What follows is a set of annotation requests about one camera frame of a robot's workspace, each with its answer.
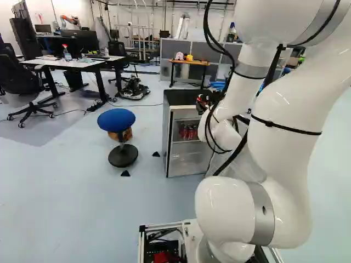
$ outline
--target black office chair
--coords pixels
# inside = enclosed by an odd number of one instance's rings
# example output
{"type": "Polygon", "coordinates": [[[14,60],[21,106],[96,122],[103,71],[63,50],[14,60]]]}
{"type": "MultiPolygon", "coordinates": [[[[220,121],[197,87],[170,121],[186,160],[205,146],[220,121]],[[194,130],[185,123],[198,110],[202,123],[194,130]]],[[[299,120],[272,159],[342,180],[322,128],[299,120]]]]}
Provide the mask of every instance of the black office chair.
{"type": "Polygon", "coordinates": [[[10,113],[7,120],[14,120],[13,116],[26,113],[20,120],[18,127],[24,128],[24,121],[27,120],[32,113],[42,112],[48,114],[50,118],[54,118],[53,111],[43,110],[43,108],[53,106],[57,107],[57,103],[34,105],[33,100],[36,99],[40,92],[44,91],[42,79],[39,77],[45,65],[35,67],[35,75],[28,69],[24,68],[11,53],[0,54],[0,86],[6,93],[5,100],[13,107],[22,107],[29,104],[18,112],[10,113]]]}
{"type": "MultiPolygon", "coordinates": [[[[124,59],[123,64],[121,66],[122,69],[125,69],[127,67],[129,67],[130,65],[134,65],[134,70],[135,70],[135,74],[137,75],[138,78],[138,71],[136,68],[136,64],[134,63],[133,60],[135,58],[133,58],[132,56],[129,56],[124,48],[124,43],[123,42],[118,42],[118,41],[113,41],[109,43],[109,54],[112,56],[124,56],[126,57],[126,59],[124,59]]],[[[111,83],[112,81],[115,81],[116,79],[109,79],[109,83],[111,83]]]]}

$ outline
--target blue cushion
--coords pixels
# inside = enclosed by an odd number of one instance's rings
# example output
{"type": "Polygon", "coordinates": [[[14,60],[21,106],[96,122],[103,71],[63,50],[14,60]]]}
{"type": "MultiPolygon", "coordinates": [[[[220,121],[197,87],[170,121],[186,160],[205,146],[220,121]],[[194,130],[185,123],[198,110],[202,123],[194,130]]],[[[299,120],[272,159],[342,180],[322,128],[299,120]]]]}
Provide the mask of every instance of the blue cushion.
{"type": "Polygon", "coordinates": [[[134,113],[123,108],[114,108],[105,111],[98,118],[99,127],[102,130],[113,133],[120,133],[128,129],[134,122],[134,113]]]}

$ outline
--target desk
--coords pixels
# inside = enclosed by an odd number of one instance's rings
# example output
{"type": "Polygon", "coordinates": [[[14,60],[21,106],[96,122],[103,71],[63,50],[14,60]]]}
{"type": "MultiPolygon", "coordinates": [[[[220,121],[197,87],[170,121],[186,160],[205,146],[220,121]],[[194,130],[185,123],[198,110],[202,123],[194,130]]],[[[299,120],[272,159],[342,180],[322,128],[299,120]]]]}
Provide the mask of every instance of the desk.
{"type": "MultiPolygon", "coordinates": [[[[92,63],[78,62],[78,61],[64,61],[64,60],[45,60],[45,59],[32,59],[20,62],[23,65],[47,65],[60,70],[75,69],[85,72],[94,72],[97,78],[97,84],[99,88],[100,98],[103,103],[107,102],[107,96],[103,84],[103,79],[100,73],[100,67],[104,64],[103,61],[93,61],[92,63]]],[[[52,96],[40,101],[39,103],[45,103],[49,100],[55,99],[59,96],[64,95],[64,92],[58,92],[54,83],[54,79],[50,73],[50,69],[44,70],[45,77],[48,80],[52,96]]]]}
{"type": "Polygon", "coordinates": [[[199,65],[203,66],[203,73],[202,73],[202,82],[201,82],[201,88],[203,89],[203,82],[205,81],[205,75],[206,75],[206,68],[207,66],[210,65],[210,62],[208,61],[200,61],[200,60],[193,60],[193,61],[186,61],[186,60],[176,60],[176,59],[170,59],[170,63],[172,64],[172,72],[171,72],[171,83],[169,87],[171,88],[174,84],[174,64],[190,64],[190,65],[199,65]]]}

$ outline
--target pink object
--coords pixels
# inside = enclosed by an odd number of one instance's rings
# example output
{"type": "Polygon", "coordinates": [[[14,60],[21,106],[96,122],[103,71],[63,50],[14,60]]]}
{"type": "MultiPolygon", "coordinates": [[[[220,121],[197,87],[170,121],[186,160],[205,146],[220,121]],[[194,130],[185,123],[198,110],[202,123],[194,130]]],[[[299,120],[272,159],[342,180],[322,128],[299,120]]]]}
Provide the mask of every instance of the pink object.
{"type": "Polygon", "coordinates": [[[182,52],[176,53],[175,59],[177,59],[177,60],[184,60],[184,54],[182,52]]]}

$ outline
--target black cable tie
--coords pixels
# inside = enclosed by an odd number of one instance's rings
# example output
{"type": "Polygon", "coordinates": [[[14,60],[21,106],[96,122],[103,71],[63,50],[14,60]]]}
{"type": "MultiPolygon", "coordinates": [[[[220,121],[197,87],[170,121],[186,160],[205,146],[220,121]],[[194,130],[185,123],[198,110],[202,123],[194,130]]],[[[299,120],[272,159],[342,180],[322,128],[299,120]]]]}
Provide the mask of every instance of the black cable tie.
{"type": "Polygon", "coordinates": [[[291,128],[291,127],[287,127],[287,126],[283,126],[283,125],[280,125],[280,124],[276,124],[272,121],[266,121],[264,119],[261,119],[261,118],[258,118],[256,117],[255,115],[251,114],[251,117],[255,120],[257,120],[258,122],[261,122],[263,124],[265,124],[267,127],[275,127],[275,128],[278,128],[278,129],[282,129],[282,130],[287,130],[289,132],[293,132],[293,133],[301,133],[301,134],[306,134],[306,135],[315,135],[315,136],[319,136],[322,134],[322,132],[313,132],[313,131],[306,131],[306,130],[300,130],[300,129],[296,129],[296,128],[291,128]]]}

